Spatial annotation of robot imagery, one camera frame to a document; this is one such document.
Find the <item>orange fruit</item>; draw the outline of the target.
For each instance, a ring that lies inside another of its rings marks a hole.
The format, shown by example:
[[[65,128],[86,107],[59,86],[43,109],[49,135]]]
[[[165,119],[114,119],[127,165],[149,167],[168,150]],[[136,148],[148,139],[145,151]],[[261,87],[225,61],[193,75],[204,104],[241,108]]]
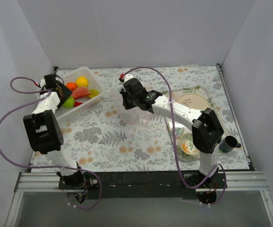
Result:
[[[70,91],[74,91],[78,86],[73,83],[73,82],[68,82],[66,85],[65,85]]]

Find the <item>green apple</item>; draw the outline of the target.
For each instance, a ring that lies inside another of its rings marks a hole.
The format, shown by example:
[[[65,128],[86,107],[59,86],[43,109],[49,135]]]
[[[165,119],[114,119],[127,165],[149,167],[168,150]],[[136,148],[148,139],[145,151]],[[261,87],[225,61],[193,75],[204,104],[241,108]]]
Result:
[[[72,96],[70,96],[63,104],[63,108],[72,108],[75,104],[75,100]]]

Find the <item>yellow lemon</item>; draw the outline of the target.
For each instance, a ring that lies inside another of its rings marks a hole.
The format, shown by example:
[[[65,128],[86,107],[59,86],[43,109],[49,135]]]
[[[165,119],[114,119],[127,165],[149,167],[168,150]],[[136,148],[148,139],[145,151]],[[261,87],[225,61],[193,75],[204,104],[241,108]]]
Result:
[[[78,77],[75,83],[77,87],[88,87],[88,80],[84,76]]]

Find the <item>clear zip top bag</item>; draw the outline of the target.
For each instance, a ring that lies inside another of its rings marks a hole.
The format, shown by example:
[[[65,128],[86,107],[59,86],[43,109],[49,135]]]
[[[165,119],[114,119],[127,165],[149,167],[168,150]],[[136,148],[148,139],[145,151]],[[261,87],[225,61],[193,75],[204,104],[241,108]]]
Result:
[[[119,111],[120,119],[126,124],[135,126],[146,125],[154,116],[152,113],[143,111],[139,107],[125,110],[123,106],[123,98],[119,93],[119,90],[111,89],[108,90],[108,92],[115,102],[115,106]]]

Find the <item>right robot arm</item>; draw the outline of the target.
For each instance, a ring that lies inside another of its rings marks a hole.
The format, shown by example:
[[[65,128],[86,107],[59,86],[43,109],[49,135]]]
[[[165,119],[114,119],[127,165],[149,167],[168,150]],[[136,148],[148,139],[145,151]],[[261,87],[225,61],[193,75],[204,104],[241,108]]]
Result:
[[[212,170],[212,168],[217,164],[217,150],[224,133],[214,110],[206,108],[201,111],[177,102],[170,102],[158,91],[147,91],[131,74],[121,75],[119,80],[123,84],[120,94],[126,110],[138,107],[152,114],[174,118],[175,122],[191,130],[193,143],[200,151],[199,183],[204,188],[212,187],[216,183],[215,172],[217,172],[217,169]]]

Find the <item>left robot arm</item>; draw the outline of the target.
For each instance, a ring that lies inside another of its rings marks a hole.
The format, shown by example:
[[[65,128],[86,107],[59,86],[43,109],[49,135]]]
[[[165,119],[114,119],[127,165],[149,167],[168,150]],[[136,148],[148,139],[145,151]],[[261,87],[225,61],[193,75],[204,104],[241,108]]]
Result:
[[[57,175],[68,186],[75,189],[84,187],[86,178],[81,167],[62,149],[63,133],[55,117],[55,112],[72,92],[57,79],[56,74],[45,75],[39,84],[40,98],[36,109],[24,116],[23,123],[33,151],[49,157],[59,171]]]

